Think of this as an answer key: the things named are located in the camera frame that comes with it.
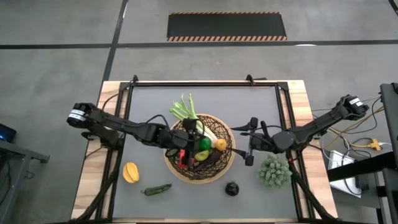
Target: yellow fruit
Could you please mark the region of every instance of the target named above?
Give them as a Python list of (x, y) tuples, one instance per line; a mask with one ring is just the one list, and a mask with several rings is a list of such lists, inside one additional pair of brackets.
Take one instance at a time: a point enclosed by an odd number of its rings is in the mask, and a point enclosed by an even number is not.
[(126, 163), (123, 167), (123, 177), (130, 184), (138, 182), (139, 173), (137, 166), (132, 162)]
[(220, 150), (221, 152), (226, 150), (226, 141), (225, 141), (225, 139), (217, 139), (216, 140), (216, 149)]
[(197, 161), (204, 161), (205, 159), (207, 159), (207, 157), (209, 157), (209, 151), (207, 150), (195, 154), (195, 159)]

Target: wooden table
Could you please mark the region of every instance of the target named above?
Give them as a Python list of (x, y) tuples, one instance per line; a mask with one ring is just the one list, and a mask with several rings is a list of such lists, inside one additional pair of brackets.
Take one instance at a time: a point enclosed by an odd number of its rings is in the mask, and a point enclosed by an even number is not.
[[(275, 82), (275, 81), (256, 81), (256, 82)], [(312, 118), (312, 112), (310, 109), (310, 103), (308, 102), (307, 92), (305, 91), (305, 85), (303, 80), (284, 80), (280, 82), (288, 82), (290, 99), (293, 106), (295, 121), (297, 126), (304, 125), (310, 122)], [(119, 91), (119, 85), (121, 82), (104, 82), (103, 87), (99, 96), (98, 107), (101, 108), (103, 103), (111, 96), (115, 95)], [(108, 113), (114, 113), (116, 108), (116, 97), (108, 102), (104, 109)], [(282, 97), (282, 104), (286, 107), (284, 97)], [(123, 98), (121, 104), (120, 116), (124, 116), (124, 106), (126, 105), (126, 98)], [(285, 111), (285, 120), (287, 125), (290, 125), (289, 115), (287, 110)], [(318, 141), (313, 141), (312, 144), (319, 146)], [(100, 147), (99, 141), (90, 141), (87, 148), (87, 154)], [(73, 206), (71, 218), (79, 217), (92, 202), (101, 186), (101, 179), (103, 176), (103, 169), (106, 159), (107, 149), (101, 149), (98, 152), (88, 157), (83, 164), (83, 169), (80, 177), (80, 182), (76, 194), (75, 204)], [(114, 159), (116, 158), (117, 152), (113, 152), (113, 163), (111, 167), (114, 167)], [(326, 173), (326, 168), (322, 158), (322, 152), (318, 149), (307, 147), (303, 151), (303, 159), (305, 163), (305, 169), (307, 172), (308, 183), (311, 191), (319, 200), (319, 202), (325, 207), (325, 209), (334, 217), (337, 217), (337, 211), (331, 189), (329, 186), (329, 180)], [(306, 200), (303, 192), (300, 191), (300, 201), (303, 208), (304, 217), (308, 217)], [(109, 205), (110, 189), (105, 196), (103, 216), (106, 216)], [(171, 220), (171, 219), (148, 219), (148, 218), (130, 218), (120, 219), (114, 218), (113, 222), (294, 222), (292, 219), (219, 219), (219, 220)]]

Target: metal stand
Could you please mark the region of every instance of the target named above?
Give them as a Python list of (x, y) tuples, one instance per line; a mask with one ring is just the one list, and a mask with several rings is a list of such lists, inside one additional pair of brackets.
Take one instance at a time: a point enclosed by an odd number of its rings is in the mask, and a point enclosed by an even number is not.
[(30, 160), (37, 159), (40, 163), (48, 163), (50, 156), (24, 149), (6, 141), (0, 141), (0, 155), (0, 170), (7, 169), (6, 175), (9, 176), (9, 188), (7, 192), (2, 193), (4, 200), (0, 204), (0, 223), (8, 223), (18, 190), (22, 185), (21, 180), (28, 171)]
[(382, 171), (383, 168), (397, 168), (393, 152), (387, 152), (381, 154), (380, 156), (375, 156), (328, 170), (328, 177), (329, 181), (332, 182), (360, 174)]

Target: yellow cable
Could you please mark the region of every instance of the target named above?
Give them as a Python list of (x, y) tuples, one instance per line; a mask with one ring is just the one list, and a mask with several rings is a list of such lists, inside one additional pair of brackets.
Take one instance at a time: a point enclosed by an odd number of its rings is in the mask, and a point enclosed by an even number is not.
[(353, 126), (356, 126), (356, 125), (361, 125), (362, 123), (364, 123), (367, 119), (369, 119), (370, 117), (372, 117), (374, 114), (376, 114), (376, 113), (378, 113), (378, 112), (380, 112), (380, 111), (383, 111), (384, 110), (384, 108), (383, 108), (383, 106), (381, 106), (379, 109), (377, 109), (375, 112), (373, 112), (373, 113), (371, 113), (371, 114), (369, 114), (369, 115), (367, 115), (366, 117), (364, 117), (362, 120), (360, 120), (360, 121), (358, 121), (358, 122), (355, 122), (354, 124), (352, 124), (351, 126), (349, 126), (349, 127), (347, 127), (345, 130), (343, 130), (343, 132), (341, 132), (341, 133), (336, 133), (337, 134), (337, 137), (336, 138), (334, 138), (331, 142), (329, 142), (329, 144), (328, 145), (326, 145), (325, 147), (324, 147), (324, 149), (326, 149), (327, 147), (329, 147), (329, 146), (331, 146), (342, 134), (344, 134), (344, 132), (346, 132), (346, 131), (350, 131), (350, 130), (352, 130), (352, 129), (350, 129), (350, 128), (352, 128)]
[(351, 145), (351, 146), (354, 146), (354, 147), (370, 148), (370, 145), (369, 145), (369, 144), (368, 144), (368, 145), (357, 145), (357, 144), (351, 144), (351, 143), (350, 143), (350, 145)]

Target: black floor mat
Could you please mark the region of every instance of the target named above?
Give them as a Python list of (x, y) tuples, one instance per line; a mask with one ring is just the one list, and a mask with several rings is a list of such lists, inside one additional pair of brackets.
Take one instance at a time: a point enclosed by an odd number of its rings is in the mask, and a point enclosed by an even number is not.
[(167, 41), (287, 40), (279, 12), (174, 12)]

